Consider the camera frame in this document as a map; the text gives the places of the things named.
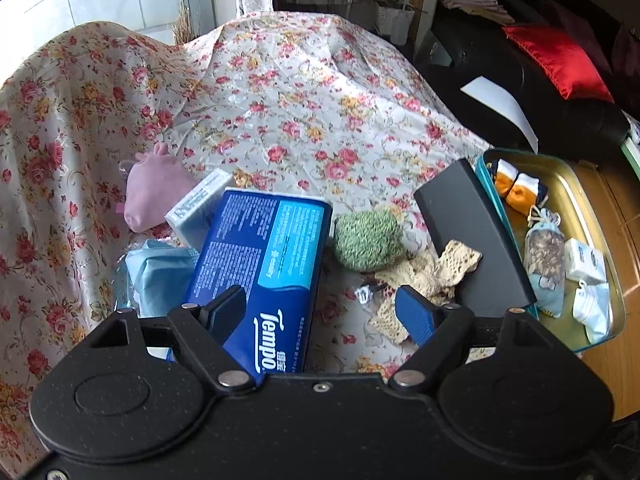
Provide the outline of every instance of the green yarn ball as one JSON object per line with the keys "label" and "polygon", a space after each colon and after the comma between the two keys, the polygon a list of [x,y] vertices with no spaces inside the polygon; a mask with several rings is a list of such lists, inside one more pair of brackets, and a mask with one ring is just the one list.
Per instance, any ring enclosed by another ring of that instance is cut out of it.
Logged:
{"label": "green yarn ball", "polygon": [[402,229],[388,210],[359,211],[335,221],[334,253],[348,269],[366,272],[392,264],[405,252]]}

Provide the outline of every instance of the screw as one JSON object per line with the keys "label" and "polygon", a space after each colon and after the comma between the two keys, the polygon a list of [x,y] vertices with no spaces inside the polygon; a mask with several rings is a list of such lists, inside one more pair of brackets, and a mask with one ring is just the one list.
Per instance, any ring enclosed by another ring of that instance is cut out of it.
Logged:
{"label": "screw", "polygon": [[427,378],[418,370],[400,370],[394,374],[394,380],[398,386],[417,386]]}
{"label": "screw", "polygon": [[62,471],[52,469],[47,473],[47,480],[68,480],[66,475]]}
{"label": "screw", "polygon": [[239,388],[250,380],[249,374],[243,370],[228,370],[218,376],[218,382],[227,388]]}
{"label": "screw", "polygon": [[325,394],[331,389],[331,384],[329,383],[318,383],[314,384],[314,391],[319,394]]}

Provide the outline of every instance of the tiled wall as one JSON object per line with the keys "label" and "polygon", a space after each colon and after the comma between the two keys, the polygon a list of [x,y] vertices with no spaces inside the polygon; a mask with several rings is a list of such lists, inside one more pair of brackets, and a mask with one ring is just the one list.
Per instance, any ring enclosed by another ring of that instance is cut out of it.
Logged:
{"label": "tiled wall", "polygon": [[0,82],[60,32],[95,20],[121,23],[173,43],[180,0],[0,0]]}

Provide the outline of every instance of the floral tablecloth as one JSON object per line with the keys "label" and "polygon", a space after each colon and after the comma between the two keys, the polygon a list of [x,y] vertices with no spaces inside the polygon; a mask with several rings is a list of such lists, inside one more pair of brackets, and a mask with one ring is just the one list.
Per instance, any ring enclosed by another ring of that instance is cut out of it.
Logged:
{"label": "floral tablecloth", "polygon": [[[110,311],[132,239],[116,214],[118,161],[159,140],[200,178],[220,167],[241,187],[324,196],[334,214],[391,208],[411,251],[430,248],[412,192],[487,148],[397,50],[336,16],[249,16],[185,46],[89,23],[44,45],[0,89],[0,462],[11,474],[43,452],[30,393]],[[367,325],[376,304],[355,301],[362,276],[330,253],[323,267],[307,368],[393,373],[414,348]]]}

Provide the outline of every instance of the pink drawstring bag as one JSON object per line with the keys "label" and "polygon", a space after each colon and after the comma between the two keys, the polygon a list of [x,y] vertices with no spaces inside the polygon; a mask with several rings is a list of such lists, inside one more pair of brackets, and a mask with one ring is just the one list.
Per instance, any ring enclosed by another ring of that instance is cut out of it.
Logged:
{"label": "pink drawstring bag", "polygon": [[197,181],[169,155],[165,142],[158,142],[152,153],[136,153],[136,160],[127,178],[124,219],[133,232],[141,233],[164,223],[164,215]]}

